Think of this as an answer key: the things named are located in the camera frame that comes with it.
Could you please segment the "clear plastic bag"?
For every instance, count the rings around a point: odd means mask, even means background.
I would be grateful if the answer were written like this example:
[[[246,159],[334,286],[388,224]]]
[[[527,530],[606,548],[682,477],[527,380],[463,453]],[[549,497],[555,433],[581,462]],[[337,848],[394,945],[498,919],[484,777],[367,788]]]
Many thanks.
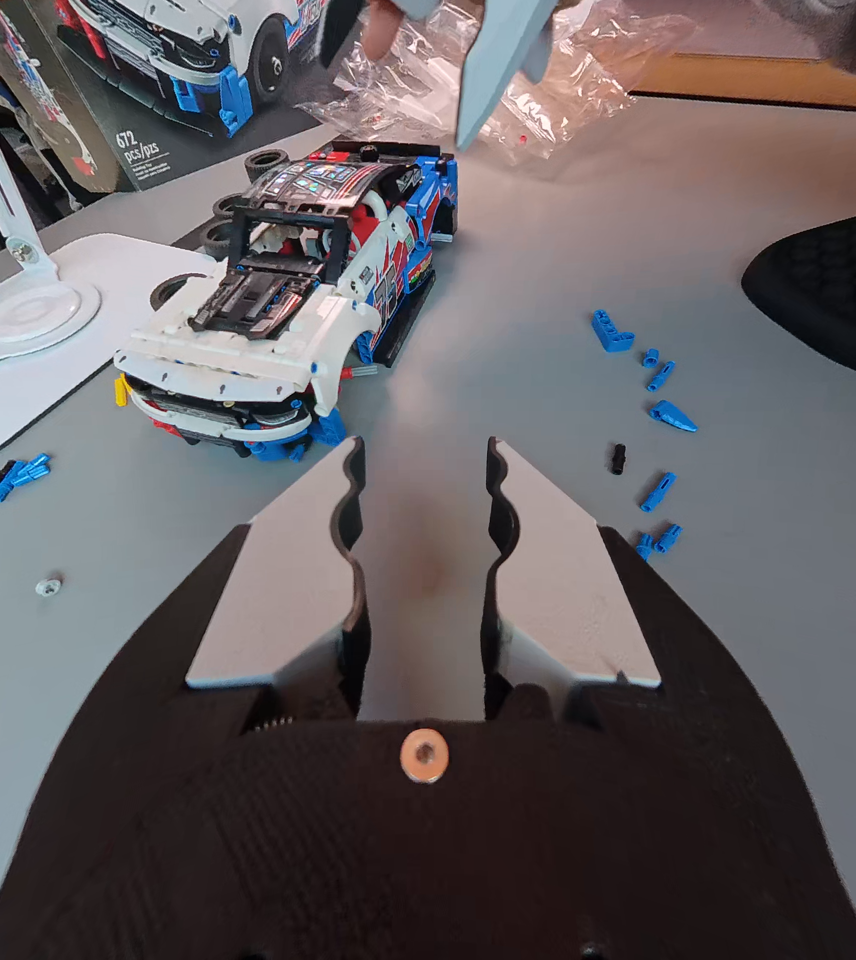
[[[297,107],[346,139],[453,147],[459,75],[481,15],[475,2],[440,2],[426,20],[402,26],[381,61],[355,41],[334,78]],[[516,73],[477,143],[507,165],[553,163],[587,126],[629,108],[650,69],[697,30],[681,13],[640,15],[639,2],[569,6],[554,17],[542,80]]]

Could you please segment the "white lamp stand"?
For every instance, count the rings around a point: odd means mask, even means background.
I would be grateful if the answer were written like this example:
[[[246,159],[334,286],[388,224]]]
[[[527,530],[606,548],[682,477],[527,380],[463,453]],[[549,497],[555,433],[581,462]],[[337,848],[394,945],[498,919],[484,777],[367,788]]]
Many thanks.
[[[118,234],[46,252],[0,146],[0,227],[18,271],[0,282],[0,449],[111,363],[152,291],[203,254]]]

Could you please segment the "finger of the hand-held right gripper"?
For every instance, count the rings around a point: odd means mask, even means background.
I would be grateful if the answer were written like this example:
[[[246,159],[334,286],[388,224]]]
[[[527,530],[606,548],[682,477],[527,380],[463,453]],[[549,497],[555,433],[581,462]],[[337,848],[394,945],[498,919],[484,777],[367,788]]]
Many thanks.
[[[532,84],[541,82],[552,54],[552,27],[544,26],[532,39],[522,62],[522,73]]]
[[[518,72],[532,39],[552,27],[553,1],[488,1],[481,28],[461,71],[458,147],[467,148],[500,102]]]

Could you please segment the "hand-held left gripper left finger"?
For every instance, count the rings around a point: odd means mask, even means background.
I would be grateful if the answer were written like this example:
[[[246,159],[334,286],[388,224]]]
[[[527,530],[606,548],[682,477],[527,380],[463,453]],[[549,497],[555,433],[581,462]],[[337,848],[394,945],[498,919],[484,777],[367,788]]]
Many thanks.
[[[365,444],[348,437],[249,523],[194,660],[192,690],[260,688],[275,714],[360,710]]]

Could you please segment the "blue pointed toy panel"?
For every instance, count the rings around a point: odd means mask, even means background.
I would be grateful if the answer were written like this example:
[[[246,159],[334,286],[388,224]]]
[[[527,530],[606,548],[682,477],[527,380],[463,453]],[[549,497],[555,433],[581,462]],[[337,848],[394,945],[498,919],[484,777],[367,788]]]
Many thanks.
[[[654,404],[649,410],[652,420],[665,426],[686,433],[696,433],[698,425],[674,403],[662,400]]]

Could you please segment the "white and blue toy car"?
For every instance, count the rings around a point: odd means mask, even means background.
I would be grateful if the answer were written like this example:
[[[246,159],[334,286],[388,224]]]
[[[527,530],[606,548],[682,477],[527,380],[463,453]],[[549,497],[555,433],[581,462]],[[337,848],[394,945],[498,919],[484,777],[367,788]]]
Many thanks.
[[[341,383],[390,368],[458,230],[458,162],[336,139],[243,191],[215,260],[114,356],[117,398],[195,446],[262,462],[338,446]]]

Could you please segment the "blue angled toy beam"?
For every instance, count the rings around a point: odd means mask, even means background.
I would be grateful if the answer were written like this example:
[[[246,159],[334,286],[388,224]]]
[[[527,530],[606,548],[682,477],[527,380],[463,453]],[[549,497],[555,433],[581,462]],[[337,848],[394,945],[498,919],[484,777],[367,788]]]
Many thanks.
[[[633,348],[635,334],[619,330],[605,310],[596,309],[594,311],[591,327],[606,353],[626,353]]]

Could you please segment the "black mesh cushion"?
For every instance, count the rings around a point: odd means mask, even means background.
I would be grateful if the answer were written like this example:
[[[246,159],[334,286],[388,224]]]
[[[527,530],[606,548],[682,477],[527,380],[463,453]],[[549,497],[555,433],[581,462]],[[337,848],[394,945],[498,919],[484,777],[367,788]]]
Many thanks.
[[[783,330],[856,372],[856,216],[767,246],[746,267],[741,286]]]

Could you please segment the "wooden board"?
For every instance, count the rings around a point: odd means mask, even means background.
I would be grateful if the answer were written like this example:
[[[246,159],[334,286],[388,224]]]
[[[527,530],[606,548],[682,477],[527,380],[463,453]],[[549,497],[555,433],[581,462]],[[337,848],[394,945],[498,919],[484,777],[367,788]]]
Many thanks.
[[[631,91],[856,110],[856,75],[808,58],[676,53],[654,61]]]

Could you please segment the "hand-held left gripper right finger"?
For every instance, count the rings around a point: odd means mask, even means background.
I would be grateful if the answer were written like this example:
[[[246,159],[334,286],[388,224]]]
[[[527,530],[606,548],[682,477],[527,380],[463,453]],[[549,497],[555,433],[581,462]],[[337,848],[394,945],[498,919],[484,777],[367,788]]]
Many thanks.
[[[554,714],[585,688],[658,690],[661,675],[590,513],[504,440],[485,454],[496,557],[482,603],[484,710],[536,686]]]

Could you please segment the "toy car box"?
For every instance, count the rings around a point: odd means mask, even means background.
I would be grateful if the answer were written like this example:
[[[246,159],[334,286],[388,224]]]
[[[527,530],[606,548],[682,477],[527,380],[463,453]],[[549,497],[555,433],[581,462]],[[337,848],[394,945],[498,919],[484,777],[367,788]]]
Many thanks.
[[[0,75],[80,186],[143,190],[314,127],[327,6],[0,2]]]

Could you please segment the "person's right hand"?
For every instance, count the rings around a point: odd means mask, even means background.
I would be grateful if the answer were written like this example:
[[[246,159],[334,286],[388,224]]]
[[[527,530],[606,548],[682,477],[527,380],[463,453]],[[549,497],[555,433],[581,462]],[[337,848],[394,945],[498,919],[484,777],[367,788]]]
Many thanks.
[[[371,61],[385,57],[405,19],[404,12],[390,1],[369,1],[367,22],[362,28],[364,54]]]

